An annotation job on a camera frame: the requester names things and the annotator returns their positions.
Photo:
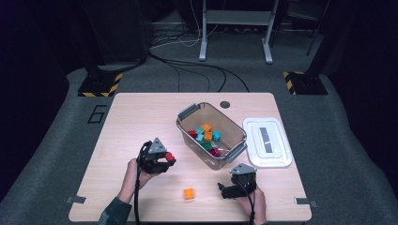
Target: person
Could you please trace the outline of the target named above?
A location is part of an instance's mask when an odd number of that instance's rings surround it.
[[[143,188],[146,183],[153,177],[159,175],[149,174],[145,171],[141,172],[140,175],[140,189]],[[124,176],[123,184],[118,192],[117,196],[111,201],[111,203],[105,208],[99,218],[99,225],[109,224],[126,224],[129,217],[132,205],[130,204],[132,197],[135,193],[135,181],[137,177],[137,162],[136,158],[130,160],[126,174]],[[257,186],[257,189],[251,193],[252,199],[255,195],[254,203],[254,221],[253,225],[263,225],[267,223],[266,218],[266,196],[264,191]],[[241,205],[248,217],[252,212],[251,203],[247,197],[236,198],[237,202]]]

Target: container lid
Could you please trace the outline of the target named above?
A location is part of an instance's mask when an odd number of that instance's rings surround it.
[[[279,120],[249,117],[243,121],[243,129],[247,133],[246,144],[252,164],[264,168],[285,168],[292,163],[292,151]]]

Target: table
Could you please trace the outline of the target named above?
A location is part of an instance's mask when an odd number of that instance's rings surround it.
[[[272,11],[236,11],[236,10],[208,10],[207,0],[203,0],[203,34],[199,53],[199,60],[206,60],[207,53],[207,24],[242,24],[242,25],[266,25],[267,32],[261,38],[266,62],[272,64],[271,51],[269,49],[269,37],[275,20],[276,9],[279,0],[274,0]]]
[[[231,106],[224,109],[220,102]],[[250,164],[246,151],[219,171],[211,170],[184,143],[176,126],[177,115],[193,103],[208,102],[238,125],[246,117],[281,120],[270,93],[121,93],[115,96],[99,140],[87,166],[71,221],[97,221],[120,190],[127,163],[138,156],[143,143],[159,137],[176,157],[176,164],[140,190],[139,210],[143,222],[247,221],[235,200],[223,199],[217,183],[231,186],[229,170],[239,162]],[[295,161],[285,169],[258,169],[257,184],[267,199],[269,221],[307,221],[311,208],[294,203],[306,198]],[[193,188],[195,198],[185,201],[183,190]],[[130,221],[134,221],[131,210]]]

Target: gray storage container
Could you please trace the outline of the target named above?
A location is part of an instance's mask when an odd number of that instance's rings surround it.
[[[209,124],[212,130],[218,130],[221,140],[218,142],[221,155],[212,156],[198,141],[189,133],[203,124]],[[226,163],[231,163],[246,148],[246,132],[234,121],[211,104],[202,102],[192,104],[183,110],[176,120],[177,127],[182,131],[184,142],[189,148],[212,170],[221,169]]]

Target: container handle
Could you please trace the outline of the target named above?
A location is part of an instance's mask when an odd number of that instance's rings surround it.
[[[192,105],[190,105],[189,107],[185,108],[184,110],[182,110],[179,114],[178,114],[178,118],[182,121],[185,118],[187,118],[189,115],[191,115],[192,113],[194,113],[195,111],[197,111],[200,108],[199,105],[196,105],[196,103],[193,103]]]
[[[227,163],[231,163],[233,160],[235,160],[235,158],[237,158],[248,146],[246,145],[246,143],[242,144],[240,146],[240,148],[238,148],[237,150],[234,151],[234,153],[230,156],[228,156],[225,161]]]

